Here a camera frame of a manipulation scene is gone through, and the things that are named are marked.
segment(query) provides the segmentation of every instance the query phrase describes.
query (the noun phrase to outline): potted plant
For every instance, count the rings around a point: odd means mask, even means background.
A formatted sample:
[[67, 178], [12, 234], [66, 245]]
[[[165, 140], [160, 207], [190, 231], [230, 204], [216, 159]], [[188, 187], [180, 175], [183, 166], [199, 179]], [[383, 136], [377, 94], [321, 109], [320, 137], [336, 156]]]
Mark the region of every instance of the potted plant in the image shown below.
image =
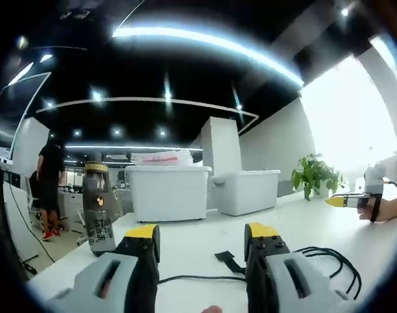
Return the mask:
[[323, 184], [328, 190], [336, 192], [341, 181], [340, 172], [328, 166], [324, 161], [319, 160], [320, 154], [307, 155], [298, 161], [297, 168], [292, 171], [291, 181], [295, 189], [302, 183], [304, 185], [304, 198], [310, 201], [311, 191], [320, 195], [320, 188]]

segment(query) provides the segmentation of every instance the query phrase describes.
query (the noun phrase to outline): gray floor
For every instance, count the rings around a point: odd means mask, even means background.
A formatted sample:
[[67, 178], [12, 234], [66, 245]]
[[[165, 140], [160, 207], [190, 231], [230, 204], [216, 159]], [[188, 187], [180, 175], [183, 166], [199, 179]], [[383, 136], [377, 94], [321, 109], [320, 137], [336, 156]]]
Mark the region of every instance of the gray floor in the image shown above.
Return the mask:
[[[50, 256], [55, 260], [59, 260], [66, 256], [69, 252], [77, 248], [76, 240], [81, 236], [80, 233], [73, 231], [62, 232], [60, 237], [53, 236], [50, 241], [42, 241], [42, 231], [40, 229], [32, 229], [35, 235], [42, 242], [44, 248], [49, 252]], [[52, 264], [52, 261], [46, 255], [43, 248], [38, 244], [39, 255], [31, 259], [28, 263], [33, 266], [38, 273]]]

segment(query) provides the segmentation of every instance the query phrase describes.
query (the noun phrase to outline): black strap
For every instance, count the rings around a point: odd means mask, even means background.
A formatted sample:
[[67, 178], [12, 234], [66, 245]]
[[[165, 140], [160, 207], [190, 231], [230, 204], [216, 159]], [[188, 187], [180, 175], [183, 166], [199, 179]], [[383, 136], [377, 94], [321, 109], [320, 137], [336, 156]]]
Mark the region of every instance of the black strap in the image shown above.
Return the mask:
[[246, 271], [246, 268], [240, 267], [239, 264], [236, 263], [236, 261], [234, 260], [235, 256], [231, 254], [230, 251], [216, 253], [215, 256], [218, 261], [224, 262], [233, 273], [244, 274], [244, 272]]
[[372, 196], [375, 198], [375, 204], [374, 204], [374, 208], [372, 209], [372, 215], [370, 217], [370, 221], [374, 223], [379, 214], [379, 206], [381, 206], [382, 194], [372, 194]]

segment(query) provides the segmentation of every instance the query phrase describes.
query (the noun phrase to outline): white pillar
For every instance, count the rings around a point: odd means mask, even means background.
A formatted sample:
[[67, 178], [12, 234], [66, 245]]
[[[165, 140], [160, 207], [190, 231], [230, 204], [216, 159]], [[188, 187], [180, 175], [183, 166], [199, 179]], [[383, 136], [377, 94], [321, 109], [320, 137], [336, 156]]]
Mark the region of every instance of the white pillar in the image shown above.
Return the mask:
[[358, 56], [358, 60], [381, 94], [397, 135], [397, 80], [394, 73], [374, 47]]
[[235, 120], [210, 117], [201, 129], [203, 165], [214, 175], [242, 170], [239, 133]]
[[34, 117], [23, 120], [13, 146], [12, 171], [29, 178], [37, 168], [39, 152], [48, 137], [49, 129]]

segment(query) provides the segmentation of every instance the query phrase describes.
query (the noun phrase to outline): white desk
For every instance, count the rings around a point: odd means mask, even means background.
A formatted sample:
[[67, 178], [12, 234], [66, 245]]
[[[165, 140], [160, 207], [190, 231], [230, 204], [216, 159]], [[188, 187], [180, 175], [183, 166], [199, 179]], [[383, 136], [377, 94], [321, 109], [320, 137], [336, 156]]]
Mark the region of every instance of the white desk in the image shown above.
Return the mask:
[[[226, 216], [209, 211], [206, 220], [160, 224], [160, 278], [175, 275], [232, 275], [217, 261], [214, 253], [229, 250], [244, 267], [244, 225], [260, 222], [274, 226], [290, 250], [306, 246], [336, 249], [358, 269], [363, 282], [358, 299], [363, 299], [391, 262], [397, 250], [397, 219], [383, 224], [359, 220], [356, 209], [334, 208], [323, 200], [307, 202], [301, 193], [278, 199], [274, 209], [245, 216]], [[113, 224], [116, 243], [125, 231], [141, 226], [133, 214]], [[75, 249], [29, 282], [41, 300], [53, 297], [59, 290], [72, 287], [75, 275], [96, 258], [87, 243]], [[318, 269], [329, 275], [338, 262], [329, 257], [311, 258]], [[331, 280], [332, 286], [346, 290], [352, 274], [343, 270]], [[354, 295], [357, 284], [352, 290]], [[224, 312], [246, 312], [245, 285], [232, 281], [175, 280], [158, 287], [156, 312], [201, 312], [210, 305]]]

